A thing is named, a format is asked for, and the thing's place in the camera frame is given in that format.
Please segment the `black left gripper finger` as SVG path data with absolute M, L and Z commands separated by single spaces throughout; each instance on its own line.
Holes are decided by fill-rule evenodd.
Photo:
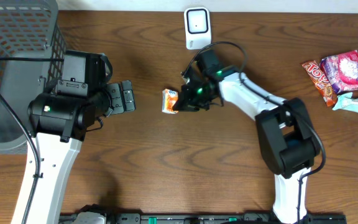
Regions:
M 110 96 L 110 106 L 106 112 L 106 116 L 114 114 L 122 114 L 124 112 L 124 103 L 122 100 L 122 90 L 118 83 L 111 83 L 107 85 L 107 91 Z
M 124 80 L 121 82 L 121 86 L 125 112 L 134 111 L 136 107 L 132 82 L 130 80 Z

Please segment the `orange Kleenex tissue pack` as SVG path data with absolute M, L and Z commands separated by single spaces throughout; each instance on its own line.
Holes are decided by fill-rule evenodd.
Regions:
M 178 92 L 174 90 L 164 89 L 162 91 L 162 112 L 166 114 L 176 114 L 178 111 L 173 106 L 178 100 Z

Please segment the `red snack bar wrapper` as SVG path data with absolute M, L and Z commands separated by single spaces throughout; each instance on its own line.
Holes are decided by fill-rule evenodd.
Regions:
M 304 62 L 301 66 L 306 70 L 314 86 L 323 97 L 326 106 L 334 106 L 337 103 L 337 96 L 326 76 L 315 60 Z

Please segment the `red purple pad packet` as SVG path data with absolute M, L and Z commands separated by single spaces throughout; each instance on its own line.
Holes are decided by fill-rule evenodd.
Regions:
M 358 90 L 358 51 L 328 56 L 320 62 L 335 94 Z

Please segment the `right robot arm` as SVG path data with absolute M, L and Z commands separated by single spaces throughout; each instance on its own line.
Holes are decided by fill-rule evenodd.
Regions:
M 213 100 L 238 107 L 256 125 L 260 153 L 275 178 L 273 214 L 280 223 L 307 216 L 304 181 L 322 149 L 305 104 L 286 100 L 256 85 L 235 66 L 225 66 L 212 49 L 199 51 L 182 77 L 175 111 L 208 110 Z

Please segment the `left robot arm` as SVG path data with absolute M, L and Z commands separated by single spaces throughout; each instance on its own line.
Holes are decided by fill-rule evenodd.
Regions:
M 105 54 L 68 50 L 62 77 L 29 103 L 27 164 L 12 223 L 57 223 L 74 161 L 95 122 L 135 110 L 132 83 L 110 83 Z

